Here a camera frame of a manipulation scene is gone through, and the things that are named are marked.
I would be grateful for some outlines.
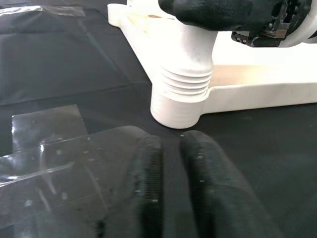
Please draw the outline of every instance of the black rubber pad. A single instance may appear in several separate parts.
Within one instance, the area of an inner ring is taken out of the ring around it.
[[[243,175],[207,135],[181,137],[183,162],[201,238],[280,238]]]
[[[110,208],[101,238],[160,238],[163,182],[160,139],[144,137],[130,161]]]

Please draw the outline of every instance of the cylindrical foot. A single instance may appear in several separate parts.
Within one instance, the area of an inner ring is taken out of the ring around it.
[[[162,125],[185,129],[195,125],[202,114],[206,97],[192,102],[169,97],[167,92],[152,87],[151,113]]]
[[[108,22],[111,26],[120,27],[120,20],[127,10],[127,5],[108,4]]]

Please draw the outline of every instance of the white 3d-printed stand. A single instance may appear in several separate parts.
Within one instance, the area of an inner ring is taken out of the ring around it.
[[[317,102],[316,45],[249,48],[230,32],[184,25],[151,0],[109,4],[108,20],[151,80],[151,113],[165,126],[188,128],[208,113]]]

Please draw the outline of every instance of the black cloth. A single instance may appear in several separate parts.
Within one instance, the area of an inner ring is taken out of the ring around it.
[[[106,5],[124,0],[1,0],[80,5],[86,17],[28,12],[0,17],[0,154],[12,152],[12,115],[76,104],[89,133],[133,125],[164,149],[164,237],[196,238],[179,151],[184,130],[157,123],[151,84]],[[204,115],[193,128],[212,137],[287,238],[317,237],[317,104]],[[0,237],[13,237],[13,227]]]
[[[278,16],[279,0],[158,0],[185,24],[213,31],[261,31]]]
[[[210,137],[189,131],[180,149],[200,238],[282,238],[248,181]]]

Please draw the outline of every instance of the transparent tape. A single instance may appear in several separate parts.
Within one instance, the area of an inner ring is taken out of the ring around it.
[[[78,6],[21,6],[10,7],[0,10],[0,16],[11,15],[28,11],[46,11],[55,15],[62,16],[86,16],[82,7]]]
[[[87,135],[76,105],[12,117],[13,152]]]
[[[14,238],[96,237],[141,138],[136,127],[40,144],[0,158],[0,229]]]

